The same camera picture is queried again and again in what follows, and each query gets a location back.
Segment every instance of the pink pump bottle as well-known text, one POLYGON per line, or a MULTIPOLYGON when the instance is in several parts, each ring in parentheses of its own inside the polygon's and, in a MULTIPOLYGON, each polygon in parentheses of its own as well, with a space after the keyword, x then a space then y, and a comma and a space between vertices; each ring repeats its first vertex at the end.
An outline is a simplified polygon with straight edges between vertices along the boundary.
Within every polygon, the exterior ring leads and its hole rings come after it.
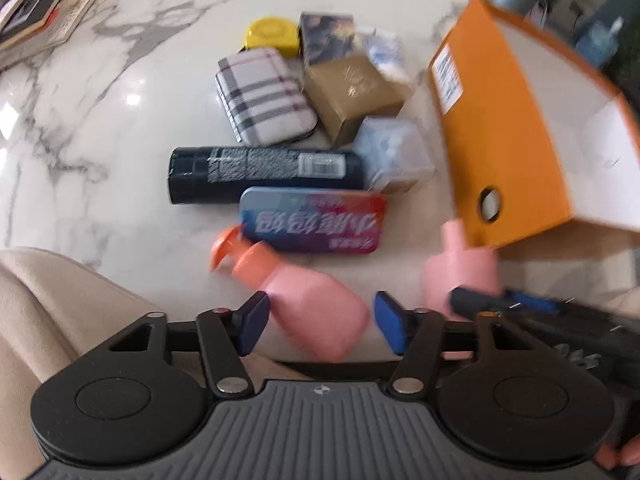
POLYGON ((460 285, 478 292, 500 296, 498 256, 492 248, 466 246, 462 220, 442 225, 442 253, 432 256, 424 266, 424 306, 449 319, 464 321, 452 313, 449 293, 460 285))
POLYGON ((269 295, 273 317, 293 341, 321 361, 346 357, 369 323, 364 301, 331 276, 288 264, 267 243, 252 244, 240 233, 240 226, 220 233, 211 270, 231 257, 232 275, 269 295))

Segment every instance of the checkered pouch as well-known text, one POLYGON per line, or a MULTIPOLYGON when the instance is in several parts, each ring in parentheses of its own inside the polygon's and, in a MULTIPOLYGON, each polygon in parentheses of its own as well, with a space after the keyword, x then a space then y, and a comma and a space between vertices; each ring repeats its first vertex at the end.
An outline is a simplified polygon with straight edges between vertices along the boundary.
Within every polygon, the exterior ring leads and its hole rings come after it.
POLYGON ((245 50, 218 65, 218 92, 238 142, 271 146, 304 137, 316 126, 316 113, 276 49, 245 50))

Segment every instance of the stack of books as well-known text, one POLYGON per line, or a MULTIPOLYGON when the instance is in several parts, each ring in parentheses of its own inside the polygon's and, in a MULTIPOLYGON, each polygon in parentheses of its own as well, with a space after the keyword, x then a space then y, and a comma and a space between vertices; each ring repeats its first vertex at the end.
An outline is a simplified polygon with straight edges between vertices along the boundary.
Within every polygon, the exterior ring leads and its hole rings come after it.
POLYGON ((0 70, 69 39, 95 0, 9 0, 0 10, 0 70))

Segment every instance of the black bottle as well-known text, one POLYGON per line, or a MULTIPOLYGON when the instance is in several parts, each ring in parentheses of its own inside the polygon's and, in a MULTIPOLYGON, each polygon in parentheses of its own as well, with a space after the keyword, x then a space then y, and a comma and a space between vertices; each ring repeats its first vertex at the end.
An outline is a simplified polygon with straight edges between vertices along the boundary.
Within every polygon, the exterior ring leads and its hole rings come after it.
POLYGON ((169 161, 174 204, 239 202, 251 186, 363 189, 364 167, 352 152, 291 148, 176 148, 169 161))

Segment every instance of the person's hand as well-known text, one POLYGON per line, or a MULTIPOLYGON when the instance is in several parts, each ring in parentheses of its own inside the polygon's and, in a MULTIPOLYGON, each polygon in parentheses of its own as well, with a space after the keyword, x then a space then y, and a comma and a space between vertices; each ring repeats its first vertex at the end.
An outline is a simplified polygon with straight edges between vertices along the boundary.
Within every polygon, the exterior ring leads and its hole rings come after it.
POLYGON ((602 444, 593 459, 604 469, 611 470, 616 466, 640 464, 640 435, 636 435, 618 451, 609 444, 602 444))

